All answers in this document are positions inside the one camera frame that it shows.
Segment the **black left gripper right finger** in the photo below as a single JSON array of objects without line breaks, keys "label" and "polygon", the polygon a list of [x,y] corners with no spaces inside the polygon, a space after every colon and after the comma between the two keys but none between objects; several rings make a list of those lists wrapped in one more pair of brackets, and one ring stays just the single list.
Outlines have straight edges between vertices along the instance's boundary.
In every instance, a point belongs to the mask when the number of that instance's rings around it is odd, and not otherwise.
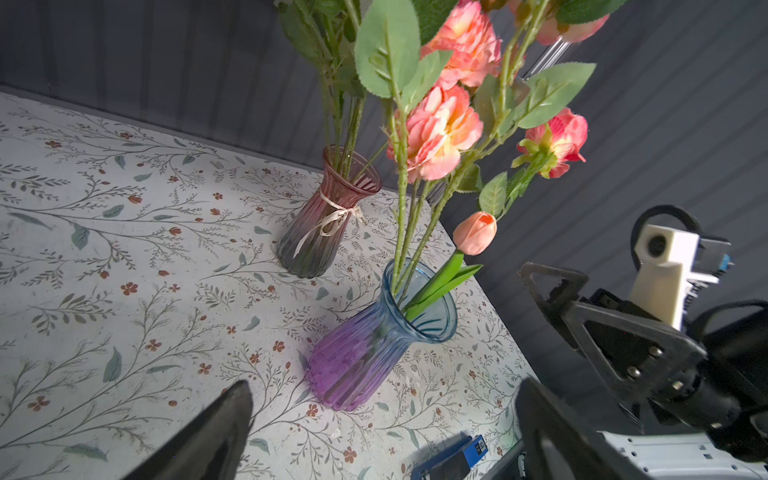
[{"label": "black left gripper right finger", "polygon": [[528,479],[648,477],[538,381],[523,380],[515,405]]}]

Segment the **blue purple glass vase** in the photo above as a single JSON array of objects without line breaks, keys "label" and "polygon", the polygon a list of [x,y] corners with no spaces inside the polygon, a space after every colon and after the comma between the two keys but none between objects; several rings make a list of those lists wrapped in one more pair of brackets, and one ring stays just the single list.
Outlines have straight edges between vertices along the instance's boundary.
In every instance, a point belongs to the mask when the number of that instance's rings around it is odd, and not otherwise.
[{"label": "blue purple glass vase", "polygon": [[366,403],[414,343],[442,344],[457,329],[450,294],[409,321],[398,302],[411,299],[435,275],[420,262],[406,292],[392,294],[394,265],[382,274],[378,298],[328,333],[313,348],[307,379],[317,400],[333,410],[353,411]]}]

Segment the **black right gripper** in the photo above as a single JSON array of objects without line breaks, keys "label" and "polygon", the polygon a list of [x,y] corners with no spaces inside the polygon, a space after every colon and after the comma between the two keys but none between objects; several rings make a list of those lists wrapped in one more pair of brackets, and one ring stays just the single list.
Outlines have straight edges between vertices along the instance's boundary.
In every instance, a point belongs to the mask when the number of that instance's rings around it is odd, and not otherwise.
[{"label": "black right gripper", "polygon": [[571,302],[562,319],[623,407],[651,397],[662,423],[706,432],[767,430],[763,365],[710,360],[691,369],[707,357],[698,342],[663,322],[583,302]]}]

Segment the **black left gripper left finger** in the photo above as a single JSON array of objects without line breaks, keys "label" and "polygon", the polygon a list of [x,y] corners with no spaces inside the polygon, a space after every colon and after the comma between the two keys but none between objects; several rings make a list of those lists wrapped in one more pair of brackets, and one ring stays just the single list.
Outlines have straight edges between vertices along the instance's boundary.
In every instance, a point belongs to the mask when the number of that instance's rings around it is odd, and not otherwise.
[{"label": "black left gripper left finger", "polygon": [[232,384],[129,479],[233,479],[251,428],[248,382]]}]

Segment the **red pink rose stem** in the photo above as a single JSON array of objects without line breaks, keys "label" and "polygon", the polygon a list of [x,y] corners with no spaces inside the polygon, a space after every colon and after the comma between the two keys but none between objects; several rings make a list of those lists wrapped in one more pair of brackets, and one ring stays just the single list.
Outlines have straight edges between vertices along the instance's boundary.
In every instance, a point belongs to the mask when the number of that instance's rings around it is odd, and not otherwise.
[{"label": "red pink rose stem", "polygon": [[506,56],[500,74],[470,92],[483,135],[463,155],[454,176],[427,193],[409,249],[417,261],[453,195],[477,194],[476,212],[492,214],[498,225],[535,177],[558,178],[582,160],[588,123],[567,104],[589,79],[593,65],[556,65],[520,81],[518,67],[524,60],[522,55]]}]

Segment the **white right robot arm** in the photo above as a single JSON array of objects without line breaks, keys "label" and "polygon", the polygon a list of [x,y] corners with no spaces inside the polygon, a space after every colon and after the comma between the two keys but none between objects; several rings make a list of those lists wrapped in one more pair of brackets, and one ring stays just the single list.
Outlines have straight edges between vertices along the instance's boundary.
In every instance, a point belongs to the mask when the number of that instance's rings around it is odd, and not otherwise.
[{"label": "white right robot arm", "polygon": [[582,272],[525,263],[525,285],[555,330],[589,361],[639,425],[641,402],[691,434],[604,439],[657,479],[767,476],[767,304],[726,303],[683,329],[605,289],[580,296]]}]

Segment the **coral pink rose stem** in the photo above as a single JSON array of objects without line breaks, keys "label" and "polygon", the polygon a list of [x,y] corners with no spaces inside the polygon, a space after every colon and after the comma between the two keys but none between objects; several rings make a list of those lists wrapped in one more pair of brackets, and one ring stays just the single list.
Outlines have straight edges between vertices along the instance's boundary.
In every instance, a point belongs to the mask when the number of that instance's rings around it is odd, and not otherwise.
[{"label": "coral pink rose stem", "polygon": [[355,66],[354,46],[366,1],[276,1],[280,24],[297,52],[317,71],[331,166],[353,184],[372,164],[354,166],[367,91]]}]

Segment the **peach orange rose spray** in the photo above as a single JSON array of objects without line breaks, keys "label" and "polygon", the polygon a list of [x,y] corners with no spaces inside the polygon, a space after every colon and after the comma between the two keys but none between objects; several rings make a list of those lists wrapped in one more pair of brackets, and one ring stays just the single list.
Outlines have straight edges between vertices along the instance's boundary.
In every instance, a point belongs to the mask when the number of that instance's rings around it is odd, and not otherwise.
[{"label": "peach orange rose spray", "polygon": [[479,1],[374,1],[354,47],[362,86],[382,100],[397,171],[393,292],[409,283],[427,193],[454,176],[484,124],[470,91],[501,67],[502,41]]}]

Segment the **pink tulip stem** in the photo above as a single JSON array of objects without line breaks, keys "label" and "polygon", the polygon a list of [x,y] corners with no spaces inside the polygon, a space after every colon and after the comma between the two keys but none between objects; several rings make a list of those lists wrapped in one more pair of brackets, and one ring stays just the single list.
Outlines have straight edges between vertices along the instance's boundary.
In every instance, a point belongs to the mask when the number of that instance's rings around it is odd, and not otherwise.
[{"label": "pink tulip stem", "polygon": [[466,256],[483,253],[494,240],[498,230],[497,219],[490,213],[478,211],[461,222],[453,232],[456,249],[450,259],[405,305],[404,315],[415,321],[432,304],[468,280],[482,266],[464,266]]}]

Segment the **red glass vase with ribbon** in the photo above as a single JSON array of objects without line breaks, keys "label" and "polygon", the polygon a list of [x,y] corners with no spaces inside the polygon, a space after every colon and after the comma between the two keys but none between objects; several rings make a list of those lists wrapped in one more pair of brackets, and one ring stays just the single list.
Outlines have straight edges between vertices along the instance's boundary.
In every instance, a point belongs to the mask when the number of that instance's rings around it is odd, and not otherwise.
[{"label": "red glass vase with ribbon", "polygon": [[288,273],[319,277],[332,265],[349,220],[362,221],[359,202],[378,193],[382,180],[367,160],[340,146],[323,150],[323,178],[278,242],[277,257]]}]

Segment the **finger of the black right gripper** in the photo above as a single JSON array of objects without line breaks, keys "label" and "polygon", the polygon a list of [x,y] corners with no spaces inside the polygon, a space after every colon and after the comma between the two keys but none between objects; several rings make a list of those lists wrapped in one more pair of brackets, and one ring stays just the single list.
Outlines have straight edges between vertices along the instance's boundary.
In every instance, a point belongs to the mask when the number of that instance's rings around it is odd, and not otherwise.
[{"label": "finger of the black right gripper", "polygon": [[[571,303],[580,300],[580,291],[588,283],[589,276],[577,270],[535,262],[522,264],[518,270],[518,275],[545,320],[571,348],[577,348],[578,344],[568,329],[563,315]],[[544,279],[557,281],[557,284],[548,294],[544,294],[542,290]]]}]

